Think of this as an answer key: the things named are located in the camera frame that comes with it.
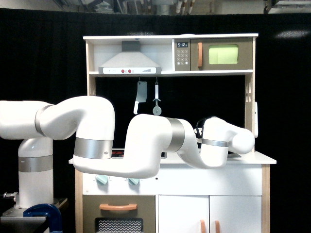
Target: toy kitchen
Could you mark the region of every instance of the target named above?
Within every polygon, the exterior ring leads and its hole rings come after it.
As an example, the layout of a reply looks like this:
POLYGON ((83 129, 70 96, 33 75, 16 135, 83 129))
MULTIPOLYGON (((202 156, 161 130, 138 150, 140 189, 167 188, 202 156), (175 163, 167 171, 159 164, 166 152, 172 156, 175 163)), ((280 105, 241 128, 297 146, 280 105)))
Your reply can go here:
MULTIPOLYGON (((257 37, 256 33, 85 36, 87 94, 96 95, 96 79, 101 77, 221 79, 242 75, 244 128, 256 138, 257 37)), ((180 124, 171 119, 168 122, 172 126, 180 124)), ((204 140, 197 138, 202 145, 204 140)), ((270 164, 276 164, 276 160, 255 151, 253 145, 247 153, 233 150, 236 156, 227 156, 233 143, 207 141, 226 148, 224 163, 217 168, 189 166, 188 158, 176 152, 179 146, 162 153, 159 172, 152 177, 126 178, 76 170, 76 232, 270 232, 270 164)), ((115 149, 116 155, 122 153, 115 149)), ((113 159, 122 160, 125 156, 113 159)))

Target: ceiling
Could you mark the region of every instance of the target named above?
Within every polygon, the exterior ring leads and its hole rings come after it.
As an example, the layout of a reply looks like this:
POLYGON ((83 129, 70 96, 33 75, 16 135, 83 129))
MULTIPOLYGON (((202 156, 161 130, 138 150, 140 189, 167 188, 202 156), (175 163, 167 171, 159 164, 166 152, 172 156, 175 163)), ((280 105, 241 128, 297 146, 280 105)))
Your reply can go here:
POLYGON ((0 0, 0 8, 173 16, 308 13, 311 0, 0 0))

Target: orange handle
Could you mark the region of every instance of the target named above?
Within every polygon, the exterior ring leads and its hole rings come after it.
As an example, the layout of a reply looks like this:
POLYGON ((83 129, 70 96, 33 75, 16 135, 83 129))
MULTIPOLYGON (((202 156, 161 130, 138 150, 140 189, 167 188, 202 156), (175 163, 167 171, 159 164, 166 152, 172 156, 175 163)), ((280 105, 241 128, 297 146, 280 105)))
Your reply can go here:
POLYGON ((216 233, 220 233, 220 224, 219 224, 219 221, 216 220, 215 223, 216 223, 216 233))
POLYGON ((206 233, 205 222, 204 222, 204 220, 201 220, 201 232, 202 232, 202 233, 206 233))
POLYGON ((198 67, 202 67, 202 61, 203 61, 202 42, 199 42, 199 43, 198 43, 198 49, 199 49, 199 62, 198 62, 198 67))
POLYGON ((137 204, 129 204, 129 205, 108 205, 108 204, 101 204, 99 206, 101 210, 136 210, 137 204))

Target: keypad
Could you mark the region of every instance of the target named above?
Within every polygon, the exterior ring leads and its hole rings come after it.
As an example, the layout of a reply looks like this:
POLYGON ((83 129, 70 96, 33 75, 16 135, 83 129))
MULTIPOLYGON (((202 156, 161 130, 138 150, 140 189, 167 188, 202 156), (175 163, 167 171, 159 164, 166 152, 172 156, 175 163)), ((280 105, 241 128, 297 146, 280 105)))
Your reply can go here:
POLYGON ((188 49, 176 50, 176 53, 177 53, 176 64, 178 66, 189 64, 189 50, 188 49))

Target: range hood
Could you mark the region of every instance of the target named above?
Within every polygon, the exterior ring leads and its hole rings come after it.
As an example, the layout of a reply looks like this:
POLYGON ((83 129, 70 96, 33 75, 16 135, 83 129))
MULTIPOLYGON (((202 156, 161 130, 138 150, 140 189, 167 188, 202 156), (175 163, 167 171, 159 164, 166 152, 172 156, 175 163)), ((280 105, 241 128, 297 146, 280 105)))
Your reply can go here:
POLYGON ((139 41, 122 41, 122 52, 98 67, 99 74, 160 74, 161 66, 140 52, 139 41))

